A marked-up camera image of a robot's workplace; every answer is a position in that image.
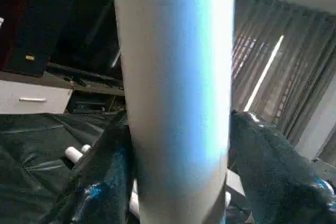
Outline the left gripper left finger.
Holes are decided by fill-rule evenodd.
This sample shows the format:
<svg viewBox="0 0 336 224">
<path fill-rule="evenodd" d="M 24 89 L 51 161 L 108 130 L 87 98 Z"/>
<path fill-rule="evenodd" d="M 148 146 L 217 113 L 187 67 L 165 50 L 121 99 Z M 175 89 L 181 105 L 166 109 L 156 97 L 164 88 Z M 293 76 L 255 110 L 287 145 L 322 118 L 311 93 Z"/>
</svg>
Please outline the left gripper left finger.
<svg viewBox="0 0 336 224">
<path fill-rule="evenodd" d="M 126 113 L 118 113 L 76 162 L 50 223 L 126 223 L 135 177 Z"/>
</svg>

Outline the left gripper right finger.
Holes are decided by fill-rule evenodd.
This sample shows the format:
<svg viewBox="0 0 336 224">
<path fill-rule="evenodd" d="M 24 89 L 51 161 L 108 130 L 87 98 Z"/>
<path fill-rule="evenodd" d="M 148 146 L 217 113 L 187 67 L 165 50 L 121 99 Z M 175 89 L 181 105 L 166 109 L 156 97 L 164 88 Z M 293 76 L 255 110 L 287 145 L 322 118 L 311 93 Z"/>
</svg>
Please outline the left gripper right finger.
<svg viewBox="0 0 336 224">
<path fill-rule="evenodd" d="M 335 223 L 335 194 L 275 125 L 232 113 L 230 151 L 256 223 Z"/>
</svg>

